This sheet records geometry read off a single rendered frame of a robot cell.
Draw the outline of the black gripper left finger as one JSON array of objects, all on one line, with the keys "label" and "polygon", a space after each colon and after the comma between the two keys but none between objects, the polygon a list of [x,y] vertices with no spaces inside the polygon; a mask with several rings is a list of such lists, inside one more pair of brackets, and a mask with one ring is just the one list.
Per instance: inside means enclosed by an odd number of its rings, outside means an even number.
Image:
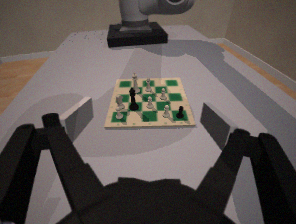
[{"label": "black gripper left finger", "polygon": [[73,145],[93,117],[92,97],[85,97],[61,116],[43,115],[44,128],[35,129],[34,124],[16,128],[0,153],[0,224],[25,224],[41,150],[48,149],[81,224],[130,224]]}]

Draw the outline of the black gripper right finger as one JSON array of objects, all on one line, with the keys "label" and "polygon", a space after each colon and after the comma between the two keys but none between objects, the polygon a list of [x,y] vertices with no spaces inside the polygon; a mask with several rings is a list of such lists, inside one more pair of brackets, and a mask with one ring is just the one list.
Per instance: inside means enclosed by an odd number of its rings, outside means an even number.
[{"label": "black gripper right finger", "polygon": [[200,122],[222,152],[174,224],[220,224],[243,156],[250,157],[264,224],[296,224],[296,170],[277,139],[250,136],[209,102]]}]

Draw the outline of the white pawn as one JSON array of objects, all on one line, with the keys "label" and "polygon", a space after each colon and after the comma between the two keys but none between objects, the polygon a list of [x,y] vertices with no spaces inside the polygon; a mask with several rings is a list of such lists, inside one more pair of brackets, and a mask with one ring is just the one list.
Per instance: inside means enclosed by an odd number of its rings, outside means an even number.
[{"label": "white pawn", "polygon": [[169,106],[168,105],[165,105],[165,108],[164,108],[165,112],[163,112],[162,116],[167,118],[170,116],[170,113],[168,112],[169,110]]},{"label": "white pawn", "polygon": [[123,118],[123,114],[120,113],[120,108],[119,107],[116,107],[116,112],[117,112],[117,115],[116,115],[116,119],[122,119]]},{"label": "white pawn", "polygon": [[160,96],[160,99],[161,99],[161,100],[165,100],[165,99],[166,99],[166,96],[165,96],[165,89],[162,89],[161,93],[162,93],[162,95]]},{"label": "white pawn", "polygon": [[153,108],[153,104],[152,104],[152,97],[148,97],[148,104],[147,104],[147,108]]}]

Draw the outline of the green and cream chessboard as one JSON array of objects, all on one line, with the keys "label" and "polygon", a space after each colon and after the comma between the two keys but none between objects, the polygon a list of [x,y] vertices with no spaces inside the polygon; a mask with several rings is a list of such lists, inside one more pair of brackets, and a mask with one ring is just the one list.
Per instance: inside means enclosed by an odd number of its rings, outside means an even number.
[{"label": "green and cream chessboard", "polygon": [[[146,78],[147,79],[147,78]],[[135,95],[138,110],[129,109],[131,105],[130,88],[134,88],[133,79],[117,79],[108,110],[105,129],[109,128],[153,128],[153,127],[190,127],[196,126],[183,85],[180,78],[149,78],[152,91],[147,92],[146,79],[137,79],[140,92]],[[162,89],[165,89],[165,100],[161,100]],[[122,119],[116,119],[116,95],[123,96],[124,108],[120,109]],[[147,108],[148,97],[152,97],[153,108]],[[162,116],[165,105],[169,106],[170,116]],[[179,107],[183,106],[183,118],[179,119],[176,114]]]}]

